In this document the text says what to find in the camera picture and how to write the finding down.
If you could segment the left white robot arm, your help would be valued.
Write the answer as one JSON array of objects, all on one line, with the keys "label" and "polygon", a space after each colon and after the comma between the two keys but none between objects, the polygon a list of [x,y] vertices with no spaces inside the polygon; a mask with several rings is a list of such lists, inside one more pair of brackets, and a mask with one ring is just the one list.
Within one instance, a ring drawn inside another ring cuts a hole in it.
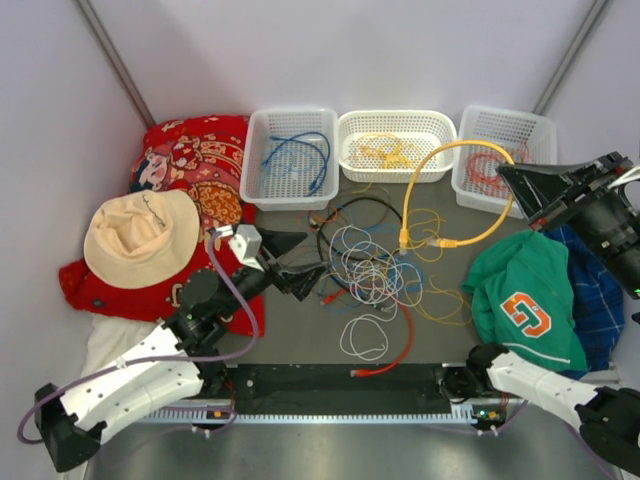
[{"label": "left white robot arm", "polygon": [[[178,308],[147,337],[99,371],[36,392],[28,416],[56,472],[89,461],[117,433],[158,409],[200,393],[220,394],[226,387],[227,362],[245,355],[259,337],[250,300],[269,287],[304,300],[328,269],[323,261],[280,263],[281,256],[305,240],[302,232],[236,224],[213,230],[212,237],[227,239],[240,268],[225,273],[209,246],[213,266],[190,275]],[[249,319],[249,343],[245,350],[220,354],[224,322],[238,311]]]}]

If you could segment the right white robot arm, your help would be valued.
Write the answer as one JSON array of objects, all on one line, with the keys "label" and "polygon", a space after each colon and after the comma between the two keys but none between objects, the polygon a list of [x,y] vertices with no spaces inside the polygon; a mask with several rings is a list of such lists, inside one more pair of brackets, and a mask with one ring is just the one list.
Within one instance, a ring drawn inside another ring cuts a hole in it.
[{"label": "right white robot arm", "polygon": [[[530,227],[569,226],[622,289],[639,296],[639,211],[625,194],[638,165],[612,152],[577,165],[506,163],[497,171]],[[474,393],[514,394],[563,420],[602,460],[638,474],[638,391],[569,379],[496,343],[473,348],[466,366]]]}]

